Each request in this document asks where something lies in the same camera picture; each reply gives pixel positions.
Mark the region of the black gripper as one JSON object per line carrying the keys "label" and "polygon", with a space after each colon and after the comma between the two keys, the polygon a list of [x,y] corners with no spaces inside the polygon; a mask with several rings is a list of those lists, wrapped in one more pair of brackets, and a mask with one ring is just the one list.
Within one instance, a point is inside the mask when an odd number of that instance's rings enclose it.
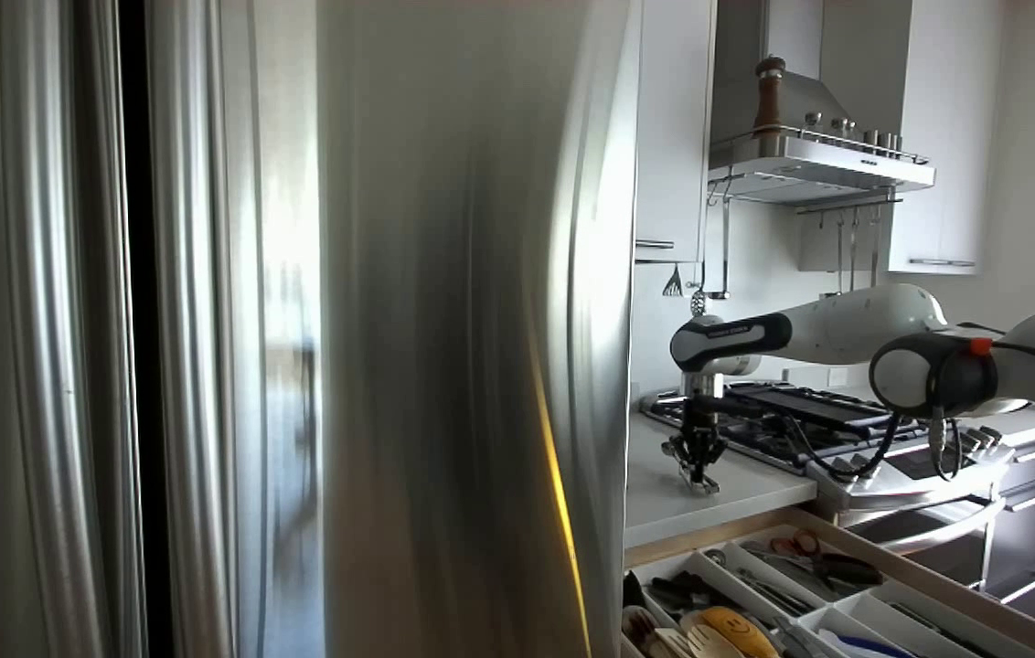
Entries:
{"label": "black gripper", "polygon": [[702,468],[702,480],[718,488],[723,443],[718,438],[718,402],[697,375],[685,381],[685,419],[680,419],[680,480],[696,481],[691,468]]}

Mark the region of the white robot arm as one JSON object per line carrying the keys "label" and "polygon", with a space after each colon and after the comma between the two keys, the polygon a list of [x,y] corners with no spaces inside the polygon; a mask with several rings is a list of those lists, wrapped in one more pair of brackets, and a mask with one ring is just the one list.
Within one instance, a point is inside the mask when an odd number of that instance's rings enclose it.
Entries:
{"label": "white robot arm", "polygon": [[680,430],[664,443],[691,485],[706,485],[706,468],[723,452],[714,419],[720,400],[706,393],[697,381],[714,362],[752,353],[868,365],[890,426],[876,452],[846,468],[846,480],[868,480],[886,460],[902,417],[930,419],[930,443],[945,446],[940,426],[949,417],[990,400],[1035,402],[1035,315],[1001,335],[953,331],[940,298],[921,286],[854,287],[734,322],[691,318],[668,340],[668,359],[689,375],[689,400]]}

